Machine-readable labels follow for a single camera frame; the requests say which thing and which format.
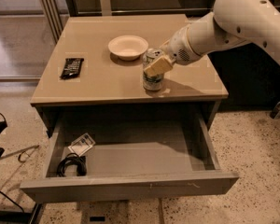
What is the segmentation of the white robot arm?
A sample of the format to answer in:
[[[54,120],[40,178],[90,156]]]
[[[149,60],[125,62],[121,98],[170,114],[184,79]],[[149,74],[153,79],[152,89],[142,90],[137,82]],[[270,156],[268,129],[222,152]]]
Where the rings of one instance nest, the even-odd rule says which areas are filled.
[[[280,12],[269,0],[216,0],[213,10],[161,45],[162,55],[144,72],[154,77],[213,51],[253,43],[280,65]]]

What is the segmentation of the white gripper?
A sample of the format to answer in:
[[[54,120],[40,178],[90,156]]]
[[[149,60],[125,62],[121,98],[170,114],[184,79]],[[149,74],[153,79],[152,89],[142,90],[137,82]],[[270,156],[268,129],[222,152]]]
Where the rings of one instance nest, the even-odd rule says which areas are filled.
[[[144,73],[149,77],[171,71],[175,63],[188,65],[202,58],[189,43],[189,26],[185,26],[175,32],[169,40],[160,46],[160,49],[165,55],[155,59],[144,69]]]

